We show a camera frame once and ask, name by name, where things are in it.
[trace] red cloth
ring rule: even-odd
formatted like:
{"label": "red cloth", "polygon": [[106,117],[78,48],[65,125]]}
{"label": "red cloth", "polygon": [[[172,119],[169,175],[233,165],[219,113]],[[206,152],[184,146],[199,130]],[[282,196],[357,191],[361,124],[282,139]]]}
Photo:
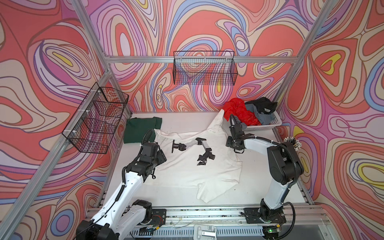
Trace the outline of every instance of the red cloth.
{"label": "red cloth", "polygon": [[233,114],[247,126],[261,125],[255,114],[251,111],[248,111],[245,107],[244,101],[239,98],[232,98],[226,102],[223,106],[223,109],[224,117],[227,121],[229,121],[229,116]]}

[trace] gray cloth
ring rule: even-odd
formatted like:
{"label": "gray cloth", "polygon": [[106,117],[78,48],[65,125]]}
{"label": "gray cloth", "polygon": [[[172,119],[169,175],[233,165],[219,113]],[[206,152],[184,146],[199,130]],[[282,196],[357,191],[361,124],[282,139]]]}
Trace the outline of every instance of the gray cloth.
{"label": "gray cloth", "polygon": [[240,119],[237,116],[234,115],[234,117],[235,117],[235,122],[236,123],[240,123],[242,130],[247,128],[247,125],[245,123],[241,122]]}
{"label": "gray cloth", "polygon": [[275,118],[273,114],[263,114],[257,111],[257,108],[253,104],[246,104],[246,109],[253,112],[262,125],[268,125]]}

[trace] black mounting plate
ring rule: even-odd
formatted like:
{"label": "black mounting plate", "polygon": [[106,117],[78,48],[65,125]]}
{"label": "black mounting plate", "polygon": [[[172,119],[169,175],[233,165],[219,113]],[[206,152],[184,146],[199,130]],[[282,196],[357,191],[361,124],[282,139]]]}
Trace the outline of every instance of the black mounting plate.
{"label": "black mounting plate", "polygon": [[164,225],[166,223],[166,217],[167,217],[166,209],[152,209],[152,219],[146,225],[154,225],[154,226]]}
{"label": "black mounting plate", "polygon": [[[244,213],[246,215],[258,215],[258,210],[259,210],[258,207],[247,207],[247,208],[244,208]],[[249,216],[249,217],[245,217],[245,219],[247,220],[247,223],[265,223],[261,221],[259,217]],[[287,220],[285,219],[284,214],[281,212],[281,214],[277,215],[276,219],[270,223],[278,223],[281,225],[286,222]]]}

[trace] red wire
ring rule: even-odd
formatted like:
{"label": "red wire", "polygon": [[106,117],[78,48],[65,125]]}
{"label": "red wire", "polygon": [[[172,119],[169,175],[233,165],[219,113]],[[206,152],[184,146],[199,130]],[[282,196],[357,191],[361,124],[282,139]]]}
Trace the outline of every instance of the red wire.
{"label": "red wire", "polygon": [[163,223],[164,221],[163,221],[163,218],[162,217],[160,217],[159,215],[153,215],[154,217],[158,217],[158,218],[160,218],[160,223]]}

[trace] folded green cloth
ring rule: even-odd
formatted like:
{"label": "folded green cloth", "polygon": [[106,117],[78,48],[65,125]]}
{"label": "folded green cloth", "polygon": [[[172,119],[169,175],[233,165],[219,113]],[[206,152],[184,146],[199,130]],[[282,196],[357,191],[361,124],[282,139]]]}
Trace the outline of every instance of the folded green cloth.
{"label": "folded green cloth", "polygon": [[[141,142],[149,129],[160,129],[162,118],[132,118],[127,121],[124,131],[124,143]],[[155,133],[149,138],[150,142],[155,141]]]}

